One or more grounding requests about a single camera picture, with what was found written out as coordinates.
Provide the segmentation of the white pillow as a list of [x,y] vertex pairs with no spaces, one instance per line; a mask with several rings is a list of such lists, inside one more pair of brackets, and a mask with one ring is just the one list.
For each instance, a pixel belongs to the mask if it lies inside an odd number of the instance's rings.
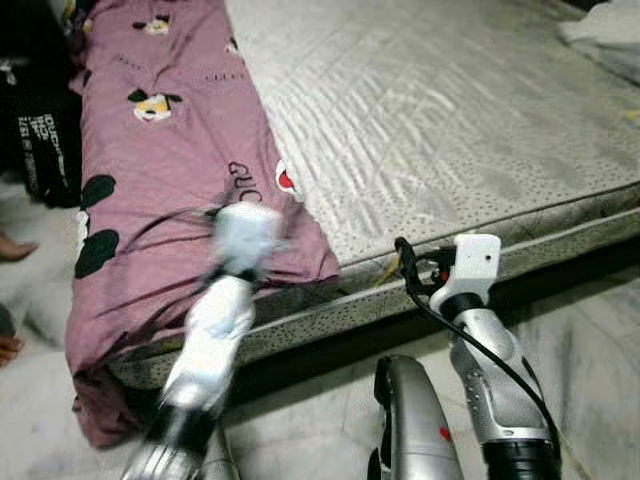
[[640,86],[640,0],[604,0],[579,20],[564,20],[558,37],[609,73]]

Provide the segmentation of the grey bed base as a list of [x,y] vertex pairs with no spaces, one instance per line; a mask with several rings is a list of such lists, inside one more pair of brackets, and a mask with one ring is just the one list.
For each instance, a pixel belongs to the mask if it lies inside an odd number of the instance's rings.
[[[604,247],[636,241],[639,207],[589,198],[470,228],[500,238],[499,282],[556,268]],[[239,343],[236,369],[369,325],[412,307],[392,244],[340,266],[320,282],[283,285],[255,302],[255,325]]]

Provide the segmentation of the grey right robot leg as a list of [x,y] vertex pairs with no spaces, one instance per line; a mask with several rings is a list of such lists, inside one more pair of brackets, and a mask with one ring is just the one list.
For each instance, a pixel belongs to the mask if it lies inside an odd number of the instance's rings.
[[367,462],[367,480],[465,480],[442,403],[416,358],[379,358],[374,397],[383,430]]

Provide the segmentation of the grey robot leg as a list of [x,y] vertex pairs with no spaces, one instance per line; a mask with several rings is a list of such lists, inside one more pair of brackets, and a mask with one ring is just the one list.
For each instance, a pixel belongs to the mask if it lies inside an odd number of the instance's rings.
[[193,480],[242,480],[224,429],[218,428],[212,433],[204,462]]
[[374,397],[383,430],[367,462],[367,480],[465,480],[442,403],[416,358],[379,358]]

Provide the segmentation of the white quilted mattress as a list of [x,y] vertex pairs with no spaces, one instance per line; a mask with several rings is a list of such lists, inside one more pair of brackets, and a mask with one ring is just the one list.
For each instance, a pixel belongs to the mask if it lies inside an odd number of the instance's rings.
[[639,88],[561,0],[224,0],[301,204],[340,266],[404,237],[603,198],[639,207]]

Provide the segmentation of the pink cartoon print blanket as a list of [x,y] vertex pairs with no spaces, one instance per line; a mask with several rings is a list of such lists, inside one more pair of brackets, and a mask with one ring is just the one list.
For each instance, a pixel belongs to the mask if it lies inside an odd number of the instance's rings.
[[143,426],[111,362],[179,337],[214,269],[207,210],[255,202],[291,221],[266,292],[328,279],[338,261],[285,168],[224,0],[96,0],[83,38],[64,351],[79,431],[105,451]]

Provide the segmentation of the grey left robot leg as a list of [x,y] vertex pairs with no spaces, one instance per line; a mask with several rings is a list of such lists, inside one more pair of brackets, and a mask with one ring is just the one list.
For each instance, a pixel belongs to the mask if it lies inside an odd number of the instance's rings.
[[212,433],[204,462],[193,480],[242,480],[224,429],[218,428]]

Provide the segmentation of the black bag with white print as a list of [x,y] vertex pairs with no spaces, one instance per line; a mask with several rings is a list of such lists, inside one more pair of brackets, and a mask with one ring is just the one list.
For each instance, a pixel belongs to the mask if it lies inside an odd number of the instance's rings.
[[58,63],[0,56],[0,180],[55,209],[82,201],[81,96]]

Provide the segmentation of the person's bare leg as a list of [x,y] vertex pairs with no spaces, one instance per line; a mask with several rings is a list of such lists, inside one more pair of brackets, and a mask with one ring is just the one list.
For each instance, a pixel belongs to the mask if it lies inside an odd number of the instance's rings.
[[38,248],[35,242],[18,242],[0,230],[0,262],[17,262],[27,259]]
[[13,335],[0,335],[0,369],[12,364],[14,358],[23,351],[26,344],[23,340]]

